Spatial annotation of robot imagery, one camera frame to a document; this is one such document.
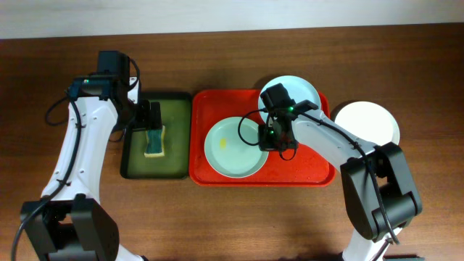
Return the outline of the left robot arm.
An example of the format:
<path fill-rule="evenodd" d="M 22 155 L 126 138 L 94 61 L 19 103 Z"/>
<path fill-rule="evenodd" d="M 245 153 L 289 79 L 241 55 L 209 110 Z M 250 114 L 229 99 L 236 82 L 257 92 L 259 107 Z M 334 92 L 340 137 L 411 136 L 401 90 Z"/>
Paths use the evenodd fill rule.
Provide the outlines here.
<path fill-rule="evenodd" d="M 120 243 L 117 223 L 100 205 L 109 137 L 141 123 L 156 128 L 158 104 L 139 98 L 139 79 L 76 78 L 66 90 L 65 139 L 54 172 L 34 202 L 22 206 L 25 232 L 40 260 L 143 260 Z"/>

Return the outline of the white plate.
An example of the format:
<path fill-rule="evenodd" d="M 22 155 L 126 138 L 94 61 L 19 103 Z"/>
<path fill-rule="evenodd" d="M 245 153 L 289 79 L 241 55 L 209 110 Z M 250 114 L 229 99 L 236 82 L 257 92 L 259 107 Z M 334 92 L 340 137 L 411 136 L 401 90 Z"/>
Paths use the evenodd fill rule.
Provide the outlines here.
<path fill-rule="evenodd" d="M 333 111 L 332 120 L 345 130 L 382 146 L 399 144 L 399 125 L 393 115 L 381 105 L 370 101 L 354 101 Z"/>

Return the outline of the light blue plate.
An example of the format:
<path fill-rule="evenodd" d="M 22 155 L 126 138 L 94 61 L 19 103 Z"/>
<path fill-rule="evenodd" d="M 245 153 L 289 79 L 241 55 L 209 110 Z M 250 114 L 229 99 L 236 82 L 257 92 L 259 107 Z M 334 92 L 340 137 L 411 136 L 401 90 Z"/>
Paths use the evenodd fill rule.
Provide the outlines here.
<path fill-rule="evenodd" d="M 284 75 L 274 78 L 267 82 L 262 88 L 260 94 L 263 94 L 268 88 L 281 84 L 288 92 L 289 98 L 296 103 L 308 100 L 318 106 L 322 110 L 320 96 L 315 87 L 307 80 L 293 75 Z"/>

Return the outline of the light green plate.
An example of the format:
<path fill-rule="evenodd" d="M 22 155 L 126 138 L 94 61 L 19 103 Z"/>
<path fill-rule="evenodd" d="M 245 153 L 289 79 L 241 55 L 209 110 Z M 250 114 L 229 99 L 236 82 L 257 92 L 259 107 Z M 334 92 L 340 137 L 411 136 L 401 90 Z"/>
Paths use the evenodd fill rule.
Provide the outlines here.
<path fill-rule="evenodd" d="M 258 124 L 248 118 L 227 117 L 214 124 L 204 140 L 207 162 L 217 173 L 227 178 L 247 178 L 257 173 L 267 162 L 268 152 L 257 143 Z"/>

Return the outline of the green yellow sponge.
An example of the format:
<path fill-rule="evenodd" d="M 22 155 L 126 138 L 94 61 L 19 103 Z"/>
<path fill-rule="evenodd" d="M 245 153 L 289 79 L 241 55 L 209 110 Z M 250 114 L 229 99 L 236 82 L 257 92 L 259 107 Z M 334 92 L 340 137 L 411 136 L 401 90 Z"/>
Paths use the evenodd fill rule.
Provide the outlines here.
<path fill-rule="evenodd" d="M 164 157 L 165 156 L 165 126 L 160 129 L 146 131 L 146 148 L 144 156 L 147 158 Z"/>

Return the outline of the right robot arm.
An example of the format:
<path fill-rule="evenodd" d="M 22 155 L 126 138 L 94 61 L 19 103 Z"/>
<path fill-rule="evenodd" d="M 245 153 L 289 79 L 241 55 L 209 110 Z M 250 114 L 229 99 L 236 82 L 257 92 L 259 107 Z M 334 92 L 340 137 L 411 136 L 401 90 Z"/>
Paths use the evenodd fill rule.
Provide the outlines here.
<path fill-rule="evenodd" d="M 340 173 L 347 214 L 355 231 L 338 260 L 383 260 L 399 232 L 423 210 L 421 196 L 399 145 L 378 145 L 330 120 L 320 105 L 264 101 L 260 147 L 282 152 L 307 146 Z"/>

